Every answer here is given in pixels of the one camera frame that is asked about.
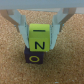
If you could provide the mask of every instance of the block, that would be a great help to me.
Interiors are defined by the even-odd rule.
[[[29,48],[25,46],[24,50],[26,63],[42,64],[43,63],[43,52],[31,52]]]
[[[30,51],[46,52],[50,49],[50,25],[30,24],[29,26]]]

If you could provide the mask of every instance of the brown carpet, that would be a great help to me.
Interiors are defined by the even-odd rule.
[[[51,12],[19,12],[30,23],[51,24]],[[84,84],[84,15],[75,14],[59,33],[41,65],[25,63],[20,33],[0,15],[0,84]]]

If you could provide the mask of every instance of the dark cube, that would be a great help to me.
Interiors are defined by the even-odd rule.
[[[29,48],[25,46],[24,50],[26,63],[42,64],[44,52],[31,52]]]

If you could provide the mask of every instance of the speckled surface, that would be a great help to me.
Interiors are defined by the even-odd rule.
[[[51,12],[19,10],[30,23],[51,24]],[[84,15],[75,14],[58,34],[41,65],[25,63],[25,44],[16,28],[0,15],[0,84],[83,84]]]

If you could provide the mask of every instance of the green block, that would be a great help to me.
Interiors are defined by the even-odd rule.
[[[50,49],[50,25],[30,24],[29,27],[30,51],[49,51]]]

